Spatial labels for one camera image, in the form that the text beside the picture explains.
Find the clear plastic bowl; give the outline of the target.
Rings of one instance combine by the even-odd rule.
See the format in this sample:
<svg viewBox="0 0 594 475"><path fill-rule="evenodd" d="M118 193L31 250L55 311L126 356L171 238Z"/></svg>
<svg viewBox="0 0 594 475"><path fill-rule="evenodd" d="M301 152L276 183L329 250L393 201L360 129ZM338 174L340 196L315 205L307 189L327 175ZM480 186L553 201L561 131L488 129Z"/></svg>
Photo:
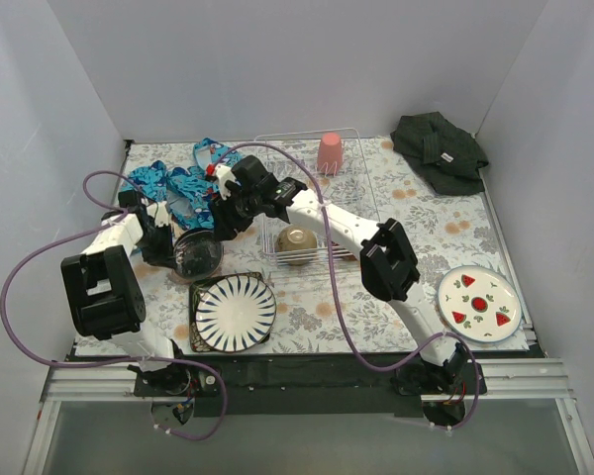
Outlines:
<svg viewBox="0 0 594 475"><path fill-rule="evenodd" d="M223 255L223 245L211 230L189 230L174 244L174 272L187 280L209 277L221 265Z"/></svg>

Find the black round plate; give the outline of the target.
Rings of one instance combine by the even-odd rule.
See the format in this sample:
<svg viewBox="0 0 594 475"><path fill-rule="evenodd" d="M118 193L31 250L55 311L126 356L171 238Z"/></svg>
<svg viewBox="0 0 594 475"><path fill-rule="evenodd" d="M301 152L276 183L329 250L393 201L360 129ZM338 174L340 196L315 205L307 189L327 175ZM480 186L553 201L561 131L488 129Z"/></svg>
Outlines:
<svg viewBox="0 0 594 475"><path fill-rule="evenodd" d="M188 284L198 279L198 273L186 268L175 268L170 272L169 279L177 284Z"/></svg>

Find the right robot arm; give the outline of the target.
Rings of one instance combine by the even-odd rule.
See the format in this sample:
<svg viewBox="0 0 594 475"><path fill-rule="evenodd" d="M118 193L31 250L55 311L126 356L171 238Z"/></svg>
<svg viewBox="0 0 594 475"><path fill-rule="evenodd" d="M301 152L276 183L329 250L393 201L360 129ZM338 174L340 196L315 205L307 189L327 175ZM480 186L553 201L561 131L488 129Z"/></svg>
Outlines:
<svg viewBox="0 0 594 475"><path fill-rule="evenodd" d="M427 298L417 256L398 221L378 223L327 203L299 180L278 180L253 155L233 167L211 165L207 177L219 188L210 203L218 240L235 238L265 215L339 245L358 260L365 290L397 314L417 343L421 370L415 387L446 394L461 385L466 348L446 332Z"/></svg>

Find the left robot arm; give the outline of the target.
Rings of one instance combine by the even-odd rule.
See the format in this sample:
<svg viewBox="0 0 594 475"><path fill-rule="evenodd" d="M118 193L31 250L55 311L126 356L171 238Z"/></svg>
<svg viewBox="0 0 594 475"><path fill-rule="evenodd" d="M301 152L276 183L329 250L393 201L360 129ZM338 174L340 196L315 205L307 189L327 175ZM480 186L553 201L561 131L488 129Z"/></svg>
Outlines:
<svg viewBox="0 0 594 475"><path fill-rule="evenodd" d="M103 231L80 254L65 258L61 275L73 324L82 336L109 341L138 362L129 369L171 396L191 382L189 369L174 358L177 344L147 319L145 299L130 262L138 249L150 266L175 263L172 228L163 202L150 202L134 190L119 194L128 212L105 215Z"/></svg>

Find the blue patterned cloth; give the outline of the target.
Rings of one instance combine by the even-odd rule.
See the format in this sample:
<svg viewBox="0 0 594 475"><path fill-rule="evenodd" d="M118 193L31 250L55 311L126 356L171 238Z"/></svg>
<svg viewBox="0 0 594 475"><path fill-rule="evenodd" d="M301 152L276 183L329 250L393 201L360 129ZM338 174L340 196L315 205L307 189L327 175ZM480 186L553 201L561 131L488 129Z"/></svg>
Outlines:
<svg viewBox="0 0 594 475"><path fill-rule="evenodd" d="M162 160L156 160L150 165L137 167L127 177L150 200L164 201L170 215L183 230L202 228L211 231L214 219L209 203L219 193L219 188L206 179L206 169L218 161L233 166L242 160L242 155L229 152L223 143L205 138L195 143L185 158L191 159L188 167L168 166Z"/></svg>

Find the beige ceramic bowl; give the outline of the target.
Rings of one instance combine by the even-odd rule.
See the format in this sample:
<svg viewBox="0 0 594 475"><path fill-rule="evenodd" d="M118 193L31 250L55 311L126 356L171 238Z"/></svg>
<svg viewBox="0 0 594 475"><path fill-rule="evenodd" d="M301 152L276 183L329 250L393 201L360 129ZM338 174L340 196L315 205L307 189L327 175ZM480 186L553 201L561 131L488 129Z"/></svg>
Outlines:
<svg viewBox="0 0 594 475"><path fill-rule="evenodd" d="M317 247L315 234L295 225L284 228L274 244L277 262L291 266L310 263L316 256Z"/></svg>

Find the pink plastic cup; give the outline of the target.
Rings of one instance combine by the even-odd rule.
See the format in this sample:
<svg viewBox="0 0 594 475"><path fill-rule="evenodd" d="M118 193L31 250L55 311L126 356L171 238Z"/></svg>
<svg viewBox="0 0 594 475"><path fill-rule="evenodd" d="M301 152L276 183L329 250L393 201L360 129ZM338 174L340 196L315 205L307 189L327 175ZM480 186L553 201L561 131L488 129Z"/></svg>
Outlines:
<svg viewBox="0 0 594 475"><path fill-rule="evenodd" d="M335 176L343 166L342 138L335 132L322 135L317 155L317 170L327 176Z"/></svg>

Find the dark green shirt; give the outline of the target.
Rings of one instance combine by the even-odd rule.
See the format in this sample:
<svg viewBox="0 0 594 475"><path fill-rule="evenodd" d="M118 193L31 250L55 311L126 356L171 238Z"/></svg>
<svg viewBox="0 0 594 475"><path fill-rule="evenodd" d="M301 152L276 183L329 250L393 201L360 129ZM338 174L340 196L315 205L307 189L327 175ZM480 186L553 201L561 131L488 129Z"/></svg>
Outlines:
<svg viewBox="0 0 594 475"><path fill-rule="evenodd" d="M488 158L472 134L441 113L400 118L390 134L393 149L438 195L471 196L485 191L480 170Z"/></svg>

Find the watermelon pattern plate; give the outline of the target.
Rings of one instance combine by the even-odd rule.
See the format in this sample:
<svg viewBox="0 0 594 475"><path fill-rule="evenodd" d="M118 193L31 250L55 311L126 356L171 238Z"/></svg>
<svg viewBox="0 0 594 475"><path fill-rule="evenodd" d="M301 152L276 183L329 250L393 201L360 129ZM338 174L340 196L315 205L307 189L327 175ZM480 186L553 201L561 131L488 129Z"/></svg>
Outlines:
<svg viewBox="0 0 594 475"><path fill-rule="evenodd" d="M521 303L495 271L467 265L447 272L437 290L442 317L461 336L478 343L507 339L520 327Z"/></svg>

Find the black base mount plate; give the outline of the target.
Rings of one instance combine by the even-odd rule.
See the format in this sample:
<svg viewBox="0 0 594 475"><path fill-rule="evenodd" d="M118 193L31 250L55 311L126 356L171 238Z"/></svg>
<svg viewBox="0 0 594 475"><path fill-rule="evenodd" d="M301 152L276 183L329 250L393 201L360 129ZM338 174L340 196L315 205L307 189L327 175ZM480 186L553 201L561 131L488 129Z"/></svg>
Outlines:
<svg viewBox="0 0 594 475"><path fill-rule="evenodd" d="M217 370L224 379L228 399L210 373L193 368L194 414L212 418L229 416L297 416L391 414L401 418L436 417L441 423L459 423L465 405L484 395L487 385L480 364L467 361L457 388L444 391L417 388L419 358L396 370L389 365L400 353L369 353L379 366L367 369L350 353L239 355L194 354L196 361Z"/></svg>

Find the aluminium frame rail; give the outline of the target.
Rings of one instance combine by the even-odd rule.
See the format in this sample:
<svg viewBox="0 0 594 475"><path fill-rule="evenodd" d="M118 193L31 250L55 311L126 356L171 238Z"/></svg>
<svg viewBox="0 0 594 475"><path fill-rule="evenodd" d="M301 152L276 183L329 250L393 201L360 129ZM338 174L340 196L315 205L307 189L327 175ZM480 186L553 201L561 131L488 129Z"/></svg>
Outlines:
<svg viewBox="0 0 594 475"><path fill-rule="evenodd" d="M177 398L121 365L49 375L28 474L594 474L561 361L480 355L458 388L409 393L418 369L347 354L210 356Z"/></svg>

